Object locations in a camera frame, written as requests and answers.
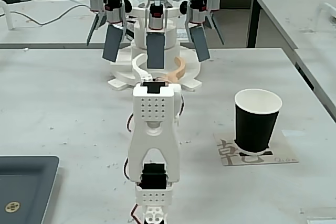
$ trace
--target coaster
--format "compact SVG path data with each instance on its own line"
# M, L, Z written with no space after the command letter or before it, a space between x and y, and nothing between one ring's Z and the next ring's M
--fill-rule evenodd
M295 153L291 150L286 137L280 131L274 131L269 147L260 156L248 156L239 151L232 133L214 134L218 153L223 166L265 165L298 163Z

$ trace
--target red wire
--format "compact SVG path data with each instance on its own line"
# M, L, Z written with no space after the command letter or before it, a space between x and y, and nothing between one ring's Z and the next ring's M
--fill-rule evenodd
M131 217L136 221L137 224L142 224L141 221L139 221L139 219L137 218L137 216L134 215L137 208L138 208L138 204L135 204L135 206L133 207L131 211Z

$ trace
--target cable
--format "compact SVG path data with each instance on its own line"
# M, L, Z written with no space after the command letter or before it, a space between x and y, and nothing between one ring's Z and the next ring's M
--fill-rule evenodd
M29 19L30 21L34 22L35 24L39 25L39 26L45 26L45 25L49 25L55 21L58 21L60 20L61 18L63 18L65 15L67 15L70 11L72 11L73 9L77 8L77 7L81 7L81 6L84 6L84 7L87 7L89 8L87 5L75 5L73 7L71 7L70 9L66 10L64 13L62 13L60 16L58 16L57 18L51 20L51 21L48 21L48 22L45 22L45 23L40 23L36 20L34 20L33 18L29 17L28 15L24 14L24 13L20 13L20 12L17 12L15 10L12 10L10 11L10 13L15 13L15 14L18 14L18 15L21 15L21 16L24 16L26 17L27 19Z
M183 98L182 94L181 94L181 98L182 98L182 105L181 105L181 110L180 110L179 116L182 115L182 112L183 112L183 109L184 109L184 98Z
M131 120L132 120L133 116L134 116L134 114L132 113L132 114L130 115L130 117L128 118L128 120L127 120L127 130L128 130L130 133L132 132L131 129L130 129L130 124L131 124Z
M142 224L141 221L138 219L138 217L134 215L137 208L138 208L138 204L135 204L131 211L131 217L136 221L137 224Z
M130 177L127 175L127 172L126 172L127 164L128 164L128 158L126 158L126 161L124 163L124 176L126 179L130 180Z

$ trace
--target robotic arm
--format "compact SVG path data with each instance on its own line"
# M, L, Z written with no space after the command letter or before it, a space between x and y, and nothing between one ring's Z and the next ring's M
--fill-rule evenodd
M174 122L181 105L181 86L143 82L133 90L135 128L128 152L130 181L135 182L136 203L143 223L166 223L173 184L180 180L180 153ZM158 149L165 164L143 163L150 149Z

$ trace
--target gray tabletop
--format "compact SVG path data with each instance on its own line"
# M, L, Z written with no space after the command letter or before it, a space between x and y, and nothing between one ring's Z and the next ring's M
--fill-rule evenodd
M316 29L314 25L319 4L328 2L336 6L336 0L257 1L292 50L336 48L336 31L334 21L330 20L330 16L326 12L322 12Z
M50 223L130 222L134 185L122 165L132 90L110 88L110 65L99 50L0 55L0 154L58 155L65 171ZM211 56L202 63L202 88L184 92L181 180L169 222L303 224L305 209L336 207L335 123L283 51L222 49ZM281 96L277 128L300 163L222 166L213 133L234 131L234 94L244 88ZM148 158L156 161L156 154Z

